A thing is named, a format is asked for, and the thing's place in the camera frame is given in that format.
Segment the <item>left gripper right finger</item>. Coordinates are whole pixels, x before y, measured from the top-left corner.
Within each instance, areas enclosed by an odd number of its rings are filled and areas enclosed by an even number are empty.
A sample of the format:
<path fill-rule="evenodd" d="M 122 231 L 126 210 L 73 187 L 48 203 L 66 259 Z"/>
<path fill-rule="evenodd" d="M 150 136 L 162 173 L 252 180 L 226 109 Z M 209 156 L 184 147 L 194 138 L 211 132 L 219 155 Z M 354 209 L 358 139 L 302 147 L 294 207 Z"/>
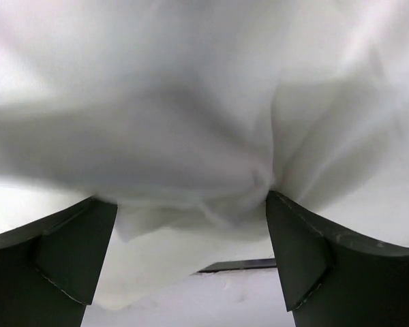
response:
<path fill-rule="evenodd" d="M 274 191 L 266 216 L 297 326 L 409 326 L 409 247 L 359 234 Z"/>

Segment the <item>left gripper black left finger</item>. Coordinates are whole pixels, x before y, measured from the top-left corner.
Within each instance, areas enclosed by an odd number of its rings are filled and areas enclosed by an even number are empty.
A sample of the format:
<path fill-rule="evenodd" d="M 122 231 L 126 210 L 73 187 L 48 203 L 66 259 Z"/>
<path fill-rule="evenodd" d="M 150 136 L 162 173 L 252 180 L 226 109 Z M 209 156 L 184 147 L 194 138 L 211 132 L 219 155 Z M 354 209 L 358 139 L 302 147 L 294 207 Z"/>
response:
<path fill-rule="evenodd" d="M 80 326 L 116 216 L 117 205 L 87 198 L 0 234 L 0 327 Z"/>

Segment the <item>white t shirt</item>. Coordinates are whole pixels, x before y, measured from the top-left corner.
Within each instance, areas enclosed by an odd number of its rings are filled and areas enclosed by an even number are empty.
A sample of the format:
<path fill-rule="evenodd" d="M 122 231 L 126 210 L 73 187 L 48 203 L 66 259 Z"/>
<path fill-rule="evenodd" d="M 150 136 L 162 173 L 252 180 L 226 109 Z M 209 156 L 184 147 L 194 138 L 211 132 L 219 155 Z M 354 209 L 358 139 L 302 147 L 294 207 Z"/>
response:
<path fill-rule="evenodd" d="M 0 182 L 119 205 L 112 310 L 270 255 L 270 190 L 409 246 L 409 1 L 0 1 Z"/>

